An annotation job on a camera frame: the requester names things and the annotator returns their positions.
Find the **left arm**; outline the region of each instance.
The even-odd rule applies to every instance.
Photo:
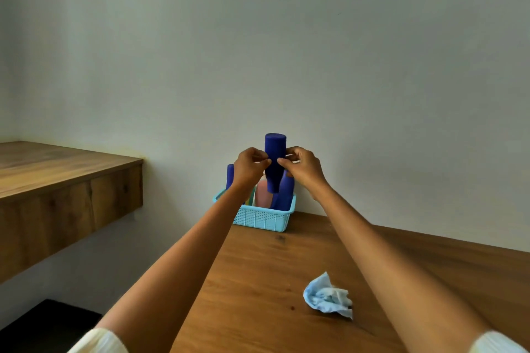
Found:
[[[97,328],[114,332],[129,353],[169,352],[239,207],[269,164],[263,151],[243,151],[234,163],[232,186],[118,300]]]

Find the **right arm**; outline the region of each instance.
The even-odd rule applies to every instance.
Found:
[[[414,263],[326,181],[311,151],[279,159],[318,201],[411,353],[467,353],[491,326],[436,277]]]

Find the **person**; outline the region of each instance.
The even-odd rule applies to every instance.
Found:
[[[287,153],[278,163],[324,208],[409,352],[526,352],[384,239],[328,184],[311,151]],[[239,207],[270,163],[259,149],[240,153],[232,186],[70,353],[169,352]]]

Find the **basket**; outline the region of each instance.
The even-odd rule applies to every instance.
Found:
[[[226,190],[222,190],[214,197],[216,202]],[[293,195],[291,208],[288,211],[278,211],[277,209],[254,207],[252,205],[242,205],[234,219],[235,225],[248,226],[249,228],[273,230],[284,232],[289,222],[289,216],[295,212],[296,194]]]

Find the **brown wooden surface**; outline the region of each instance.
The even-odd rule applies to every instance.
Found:
[[[17,141],[0,143],[0,202],[41,194],[142,164],[142,159]]]
[[[0,158],[0,283],[142,206],[141,159],[35,143]]]
[[[530,253],[379,229],[497,329],[530,348]],[[335,286],[348,289],[354,322],[304,302],[304,288],[325,271]],[[172,351],[405,349],[328,219],[295,213],[285,233],[232,225]]]

